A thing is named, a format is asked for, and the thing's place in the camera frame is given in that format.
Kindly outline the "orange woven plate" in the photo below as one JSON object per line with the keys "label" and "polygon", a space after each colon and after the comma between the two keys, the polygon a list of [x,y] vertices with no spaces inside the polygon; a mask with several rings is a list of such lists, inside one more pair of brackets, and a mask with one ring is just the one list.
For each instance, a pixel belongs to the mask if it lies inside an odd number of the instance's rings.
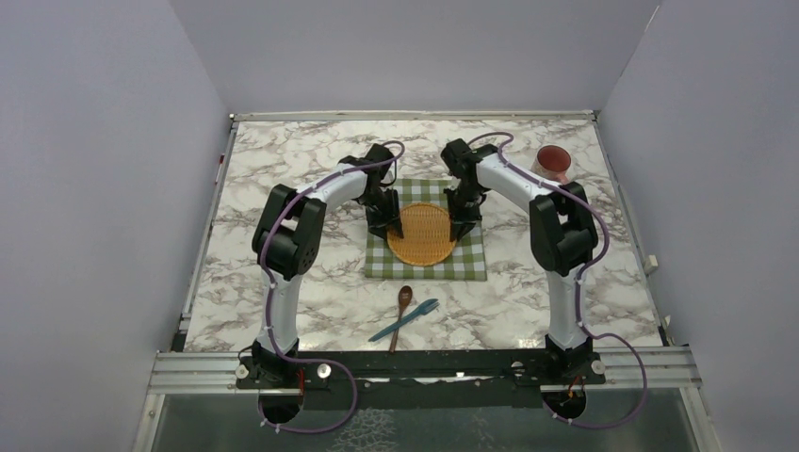
{"label": "orange woven plate", "polygon": [[439,205],[417,202],[400,209],[402,236],[387,234],[387,244],[406,265],[434,266],[447,259],[455,249],[450,239],[448,211]]}

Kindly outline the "green white checkered cloth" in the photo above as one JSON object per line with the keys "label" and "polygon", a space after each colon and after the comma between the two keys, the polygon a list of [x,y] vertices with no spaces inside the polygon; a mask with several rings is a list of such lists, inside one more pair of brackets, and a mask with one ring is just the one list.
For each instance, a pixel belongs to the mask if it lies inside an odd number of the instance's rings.
{"label": "green white checkered cloth", "polygon": [[[402,178],[394,183],[401,207],[417,202],[428,202],[445,209],[447,199],[444,190],[449,186],[449,180]],[[481,226],[475,226],[454,244],[453,251],[442,262],[432,266],[412,266],[403,263],[384,239],[370,234],[367,237],[364,271],[365,276],[372,279],[485,282],[487,267]]]}

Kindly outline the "pink ceramic mug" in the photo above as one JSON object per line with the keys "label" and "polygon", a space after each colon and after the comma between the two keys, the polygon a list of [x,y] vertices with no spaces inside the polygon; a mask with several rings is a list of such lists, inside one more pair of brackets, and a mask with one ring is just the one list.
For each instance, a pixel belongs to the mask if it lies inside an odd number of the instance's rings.
{"label": "pink ceramic mug", "polygon": [[567,172],[571,164],[572,158],[566,149],[546,145],[537,151],[531,171],[544,179],[565,185],[569,183]]}

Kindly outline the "blue handled utensil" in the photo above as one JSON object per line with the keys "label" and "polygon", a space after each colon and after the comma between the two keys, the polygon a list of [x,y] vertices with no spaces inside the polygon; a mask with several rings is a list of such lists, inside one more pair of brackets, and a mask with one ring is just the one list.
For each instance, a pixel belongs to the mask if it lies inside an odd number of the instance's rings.
{"label": "blue handled utensil", "polygon": [[411,313],[408,315],[404,315],[401,319],[395,321],[394,323],[390,324],[386,328],[382,329],[381,331],[372,335],[368,341],[369,342],[376,342],[385,336],[392,334],[394,331],[399,330],[402,326],[407,325],[408,323],[413,322],[418,317],[423,315],[428,315],[432,311],[434,311],[439,306],[438,299],[426,299],[425,301],[421,302]]}

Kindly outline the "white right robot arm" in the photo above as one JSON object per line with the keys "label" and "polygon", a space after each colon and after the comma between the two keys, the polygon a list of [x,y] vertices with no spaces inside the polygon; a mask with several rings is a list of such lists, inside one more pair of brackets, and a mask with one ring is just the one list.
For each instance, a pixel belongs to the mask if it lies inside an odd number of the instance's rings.
{"label": "white right robot arm", "polygon": [[582,318],[583,279],[598,233],[584,188],[541,180],[512,165],[492,144],[472,149],[456,139],[441,158],[457,181],[445,191],[451,240],[461,240],[481,222],[481,204],[490,191],[528,214],[530,249],[546,273],[549,296],[544,370],[551,380],[568,382],[590,363],[593,352]]}

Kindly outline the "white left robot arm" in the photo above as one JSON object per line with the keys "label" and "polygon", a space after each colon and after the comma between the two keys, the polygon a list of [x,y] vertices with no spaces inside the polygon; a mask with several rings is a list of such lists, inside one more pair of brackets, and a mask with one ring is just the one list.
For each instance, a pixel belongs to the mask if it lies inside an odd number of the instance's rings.
{"label": "white left robot arm", "polygon": [[386,239],[403,234],[398,192],[385,181],[403,143],[372,145],[363,157],[342,158],[326,176],[305,186],[275,186],[252,241],[264,278],[263,322],[252,347],[253,363],[271,385],[295,378],[299,364],[296,316],[304,274],[315,263],[328,214],[348,201],[364,207],[367,230]]}

